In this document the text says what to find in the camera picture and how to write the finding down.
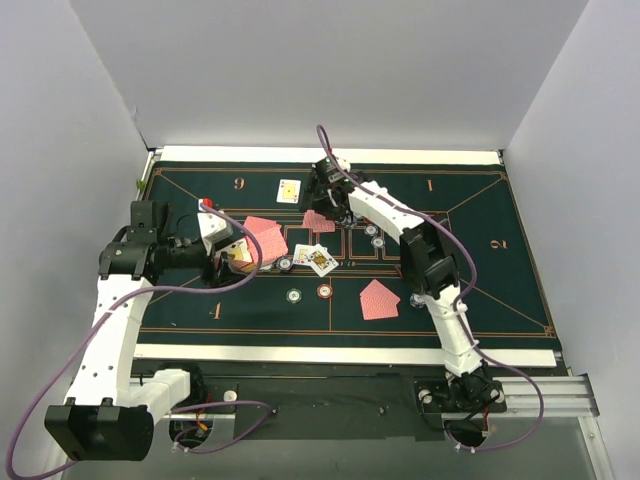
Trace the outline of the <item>red poker chip stack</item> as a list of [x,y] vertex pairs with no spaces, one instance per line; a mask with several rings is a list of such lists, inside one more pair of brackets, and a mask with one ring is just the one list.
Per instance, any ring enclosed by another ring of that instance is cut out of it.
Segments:
[[333,295],[333,288],[329,284],[321,284],[317,287],[317,295],[319,298],[328,299]]

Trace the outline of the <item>blue chips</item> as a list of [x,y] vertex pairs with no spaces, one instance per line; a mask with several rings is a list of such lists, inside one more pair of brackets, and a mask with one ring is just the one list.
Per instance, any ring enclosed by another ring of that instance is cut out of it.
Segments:
[[415,293],[413,293],[410,296],[409,301],[410,301],[410,305],[413,308],[423,308],[425,306],[425,302],[422,299],[422,297],[420,295],[415,294]]

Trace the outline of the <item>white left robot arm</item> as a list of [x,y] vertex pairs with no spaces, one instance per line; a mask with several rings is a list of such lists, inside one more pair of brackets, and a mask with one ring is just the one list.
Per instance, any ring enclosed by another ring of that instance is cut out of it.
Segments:
[[174,407],[192,412],[206,397],[199,367],[167,366],[148,381],[131,382],[135,348],[145,311],[166,271],[197,269],[208,288],[224,293],[247,283],[224,285],[214,268],[215,246],[241,224],[197,202],[200,235],[170,234],[166,202],[141,200],[130,207],[130,222],[99,256],[98,298],[92,329],[79,349],[81,361],[63,404],[48,407],[44,425],[72,461],[141,461],[156,424]]

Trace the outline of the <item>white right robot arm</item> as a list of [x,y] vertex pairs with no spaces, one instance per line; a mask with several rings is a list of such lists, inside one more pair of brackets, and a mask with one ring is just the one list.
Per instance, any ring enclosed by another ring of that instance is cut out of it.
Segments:
[[449,402],[471,409],[501,399],[501,388],[491,377],[466,318],[454,253],[462,246],[447,227],[410,209],[386,188],[331,156],[311,166],[302,205],[342,226],[364,218],[393,239],[399,246],[402,279],[426,306],[438,334]]

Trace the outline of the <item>green poker chip stack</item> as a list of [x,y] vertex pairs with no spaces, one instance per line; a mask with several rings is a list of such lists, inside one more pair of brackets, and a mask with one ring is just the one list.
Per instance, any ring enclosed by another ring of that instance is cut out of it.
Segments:
[[302,300],[302,292],[297,288],[292,288],[286,293],[286,300],[289,303],[296,304]]

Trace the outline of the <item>blue chip position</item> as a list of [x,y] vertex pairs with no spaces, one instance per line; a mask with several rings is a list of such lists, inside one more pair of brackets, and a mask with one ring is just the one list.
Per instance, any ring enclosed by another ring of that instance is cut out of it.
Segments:
[[281,257],[276,262],[276,267],[281,272],[287,272],[292,269],[292,260],[288,257]]

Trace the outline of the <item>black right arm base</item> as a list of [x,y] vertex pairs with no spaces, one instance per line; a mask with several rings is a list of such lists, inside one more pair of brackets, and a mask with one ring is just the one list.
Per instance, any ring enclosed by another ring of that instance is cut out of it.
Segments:
[[413,383],[417,405],[429,414],[505,413],[506,396],[498,381],[422,378]]

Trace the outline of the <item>red-backed playing card deck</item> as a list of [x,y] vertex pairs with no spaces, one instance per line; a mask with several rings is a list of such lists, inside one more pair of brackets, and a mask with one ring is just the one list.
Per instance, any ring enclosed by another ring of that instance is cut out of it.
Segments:
[[274,263],[288,254],[288,244],[279,226],[263,230],[255,235],[262,253],[262,264]]

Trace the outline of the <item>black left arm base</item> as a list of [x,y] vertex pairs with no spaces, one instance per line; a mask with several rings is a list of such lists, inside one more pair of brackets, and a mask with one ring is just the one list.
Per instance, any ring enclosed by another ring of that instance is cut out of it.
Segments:
[[150,413],[160,418],[180,409],[195,411],[197,405],[201,410],[209,402],[235,401],[239,397],[238,390],[238,383],[229,379],[208,380],[195,364],[165,364],[144,381],[141,398],[134,404],[146,405]]

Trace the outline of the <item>blue chip mid table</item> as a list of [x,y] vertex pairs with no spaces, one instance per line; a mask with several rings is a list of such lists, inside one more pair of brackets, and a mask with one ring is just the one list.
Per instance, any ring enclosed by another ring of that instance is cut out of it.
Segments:
[[371,237],[376,236],[378,234],[378,227],[373,224],[368,224],[365,227],[364,232],[368,236],[371,236]]
[[380,236],[373,237],[371,239],[371,245],[376,249],[381,249],[385,246],[385,240]]

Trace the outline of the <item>red card dealer position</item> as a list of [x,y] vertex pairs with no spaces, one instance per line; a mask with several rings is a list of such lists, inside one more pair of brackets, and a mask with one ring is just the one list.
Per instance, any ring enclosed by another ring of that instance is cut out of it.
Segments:
[[333,221],[327,220],[322,216],[313,217],[310,226],[314,233],[332,233],[336,229]]
[[304,213],[302,226],[314,231],[320,231],[324,228],[325,221],[326,219],[322,215],[309,209]]

